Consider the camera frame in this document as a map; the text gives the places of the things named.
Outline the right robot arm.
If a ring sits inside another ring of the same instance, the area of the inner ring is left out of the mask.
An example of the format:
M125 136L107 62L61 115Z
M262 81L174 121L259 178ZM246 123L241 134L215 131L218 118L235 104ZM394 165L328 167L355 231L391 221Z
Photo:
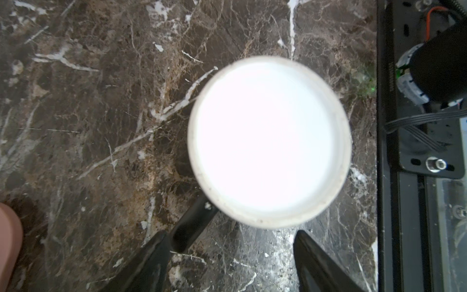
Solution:
M396 86L415 105L467 97L467 21L406 51L396 63Z

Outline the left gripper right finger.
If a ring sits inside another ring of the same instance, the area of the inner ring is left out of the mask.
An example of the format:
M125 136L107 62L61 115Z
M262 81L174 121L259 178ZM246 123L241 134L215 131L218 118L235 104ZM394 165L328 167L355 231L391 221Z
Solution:
M303 230L298 230L293 255L300 292L363 292Z

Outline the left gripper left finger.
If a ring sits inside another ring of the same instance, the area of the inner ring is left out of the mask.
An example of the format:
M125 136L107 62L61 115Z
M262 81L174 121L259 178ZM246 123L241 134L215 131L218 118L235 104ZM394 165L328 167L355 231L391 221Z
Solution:
M170 250L168 232L158 232L101 290L103 292L163 291Z

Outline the black and white mug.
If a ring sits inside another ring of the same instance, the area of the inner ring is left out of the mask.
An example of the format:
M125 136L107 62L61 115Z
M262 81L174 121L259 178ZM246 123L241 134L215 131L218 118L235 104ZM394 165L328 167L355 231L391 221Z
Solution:
M177 253L217 212L260 229L313 220L347 179L352 138L321 76L287 58L255 56L207 82L190 114L187 149L203 196L171 232Z

